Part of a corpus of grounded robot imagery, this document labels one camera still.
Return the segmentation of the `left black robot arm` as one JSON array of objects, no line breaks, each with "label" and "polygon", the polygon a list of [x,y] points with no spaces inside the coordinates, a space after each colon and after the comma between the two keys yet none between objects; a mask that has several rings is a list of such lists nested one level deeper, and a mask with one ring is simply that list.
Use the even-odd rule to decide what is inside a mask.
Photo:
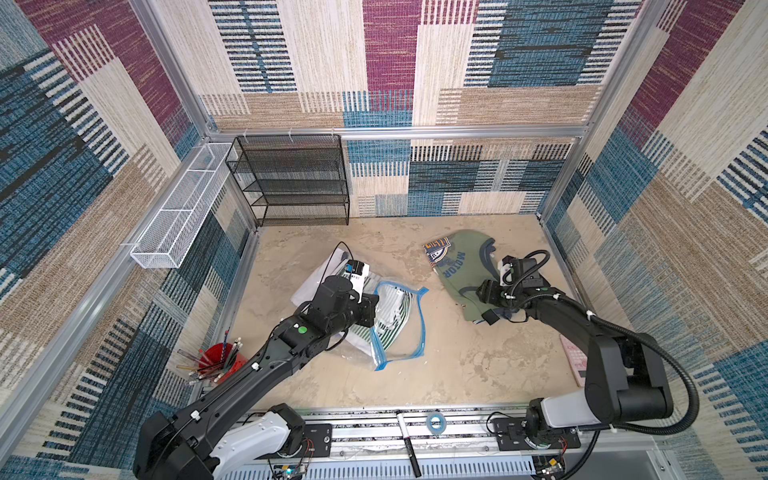
[{"label": "left black robot arm", "polygon": [[313,299],[280,321],[268,339],[229,378],[189,406],[166,417],[157,412],[141,426],[133,474],[138,479],[213,479],[224,467],[222,444],[255,403],[353,325],[371,327],[379,302],[353,283],[331,275]]}]

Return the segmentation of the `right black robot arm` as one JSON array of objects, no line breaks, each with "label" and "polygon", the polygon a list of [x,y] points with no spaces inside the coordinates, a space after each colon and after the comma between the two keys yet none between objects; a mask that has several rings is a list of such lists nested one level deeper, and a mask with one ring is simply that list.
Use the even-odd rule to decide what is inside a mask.
[{"label": "right black robot arm", "polygon": [[493,324],[524,312],[563,336],[587,357],[585,384],[577,392],[534,399],[524,431],[534,443],[548,443],[570,429],[610,428],[669,436],[690,428],[700,398],[692,376],[650,335],[599,317],[552,286],[541,274],[536,253],[507,256],[502,271],[476,289],[488,305],[482,318]]}]

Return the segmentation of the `green white striped garment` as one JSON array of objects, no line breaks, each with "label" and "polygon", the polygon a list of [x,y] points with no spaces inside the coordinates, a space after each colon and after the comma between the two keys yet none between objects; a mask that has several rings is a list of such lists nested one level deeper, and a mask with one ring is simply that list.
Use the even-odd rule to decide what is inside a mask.
[{"label": "green white striped garment", "polygon": [[366,280],[364,292],[380,297],[372,328],[353,325],[347,341],[381,363],[384,359],[411,357],[420,346],[421,327],[418,313],[418,292],[372,273]]}]

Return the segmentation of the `blue tape roll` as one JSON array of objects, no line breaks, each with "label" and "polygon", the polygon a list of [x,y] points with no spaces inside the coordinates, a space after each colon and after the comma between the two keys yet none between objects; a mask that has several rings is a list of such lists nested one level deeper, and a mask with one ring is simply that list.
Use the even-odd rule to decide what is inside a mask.
[{"label": "blue tape roll", "polygon": [[429,412],[426,416],[426,426],[432,435],[442,435],[447,428],[446,417],[439,411]]}]

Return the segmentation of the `clear vacuum bag blue zipper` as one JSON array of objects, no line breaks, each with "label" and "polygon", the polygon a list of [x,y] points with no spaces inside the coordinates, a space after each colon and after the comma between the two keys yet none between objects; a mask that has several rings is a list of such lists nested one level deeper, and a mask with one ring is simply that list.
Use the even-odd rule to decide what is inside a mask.
[{"label": "clear vacuum bag blue zipper", "polygon": [[428,293],[426,288],[410,288],[389,275],[380,275],[340,243],[292,295],[291,302],[299,313],[308,312],[320,282],[331,275],[350,280],[358,292],[378,297],[372,325],[352,324],[332,334],[329,348],[333,353],[375,371],[424,355],[426,322],[421,303]]}]

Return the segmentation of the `black marker pen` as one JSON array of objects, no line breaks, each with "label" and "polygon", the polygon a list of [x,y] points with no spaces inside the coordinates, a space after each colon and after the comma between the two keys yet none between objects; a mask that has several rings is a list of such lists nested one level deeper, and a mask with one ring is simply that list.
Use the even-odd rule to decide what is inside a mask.
[{"label": "black marker pen", "polygon": [[408,430],[408,426],[407,426],[407,423],[405,421],[404,413],[402,411],[397,411],[396,412],[396,419],[397,419],[398,426],[399,426],[400,431],[401,431],[401,436],[402,436],[402,439],[403,439],[403,442],[404,442],[404,445],[405,445],[405,448],[406,448],[406,452],[407,452],[407,455],[408,455],[408,459],[409,459],[409,462],[410,462],[410,465],[411,465],[411,469],[412,469],[413,475],[414,475],[415,478],[421,478],[422,477],[422,470],[420,468],[420,464],[418,462],[418,458],[416,456],[416,453],[415,453],[415,450],[414,450],[414,447],[413,447],[413,443],[412,443],[411,436],[410,436],[410,433],[409,433],[409,430]]}]

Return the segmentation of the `red pencil cup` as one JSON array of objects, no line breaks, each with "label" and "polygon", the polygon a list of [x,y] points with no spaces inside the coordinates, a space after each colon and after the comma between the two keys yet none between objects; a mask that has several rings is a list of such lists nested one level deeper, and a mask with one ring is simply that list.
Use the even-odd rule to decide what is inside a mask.
[{"label": "red pencil cup", "polygon": [[178,369],[188,373],[187,383],[195,386],[203,382],[212,382],[215,385],[232,376],[247,362],[242,354],[242,340],[240,337],[233,342],[228,339],[229,331],[225,332],[224,340],[216,343],[207,350],[199,350],[197,354],[177,349],[176,353],[190,365],[178,366]]}]

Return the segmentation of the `pink calculator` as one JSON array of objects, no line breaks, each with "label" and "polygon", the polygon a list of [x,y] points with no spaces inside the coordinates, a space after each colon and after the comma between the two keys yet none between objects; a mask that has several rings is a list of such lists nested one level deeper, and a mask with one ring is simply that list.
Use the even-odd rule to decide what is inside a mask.
[{"label": "pink calculator", "polygon": [[568,340],[564,335],[560,335],[560,341],[568,359],[575,381],[580,387],[585,386],[587,356],[575,344]]}]

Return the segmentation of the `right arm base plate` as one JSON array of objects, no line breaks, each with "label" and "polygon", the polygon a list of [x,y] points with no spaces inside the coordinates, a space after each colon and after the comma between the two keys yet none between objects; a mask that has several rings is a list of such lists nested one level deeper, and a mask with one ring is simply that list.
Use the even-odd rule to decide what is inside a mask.
[{"label": "right arm base plate", "polygon": [[498,449],[502,452],[579,449],[582,441],[575,429],[558,429],[540,432],[537,436],[526,434],[522,417],[492,416],[488,427],[496,437]]}]

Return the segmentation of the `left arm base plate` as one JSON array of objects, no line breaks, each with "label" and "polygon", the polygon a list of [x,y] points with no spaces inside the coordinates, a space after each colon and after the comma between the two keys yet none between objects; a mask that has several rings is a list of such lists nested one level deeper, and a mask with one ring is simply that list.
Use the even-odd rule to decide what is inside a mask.
[{"label": "left arm base plate", "polygon": [[298,459],[326,458],[330,456],[332,440],[333,426],[330,423],[310,423],[301,431],[289,434],[278,456]]}]

